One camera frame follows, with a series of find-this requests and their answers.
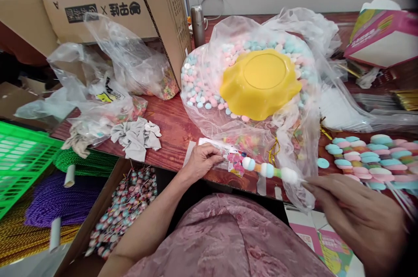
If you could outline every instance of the pink shirt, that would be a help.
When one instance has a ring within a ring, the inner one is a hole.
[[[333,277],[282,221],[238,196],[214,194],[189,209],[156,252],[126,277]]]

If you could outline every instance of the green plastic crate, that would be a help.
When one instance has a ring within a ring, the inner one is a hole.
[[[0,219],[52,163],[62,141],[0,122]]]

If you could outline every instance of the green rope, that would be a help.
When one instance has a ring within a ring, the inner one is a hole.
[[[117,156],[90,150],[90,155],[84,159],[72,149],[59,150],[54,165],[60,171],[67,172],[70,165],[75,165],[75,175],[109,177],[116,162]]]

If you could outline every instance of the purple rope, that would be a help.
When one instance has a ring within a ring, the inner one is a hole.
[[[75,184],[64,188],[65,173],[55,172],[34,190],[34,199],[26,211],[26,226],[51,227],[61,217],[61,224],[81,224],[99,196],[106,178],[75,176]]]

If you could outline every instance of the pink box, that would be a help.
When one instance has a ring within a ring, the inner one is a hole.
[[[418,14],[405,10],[361,11],[344,56],[381,68],[418,57]]]

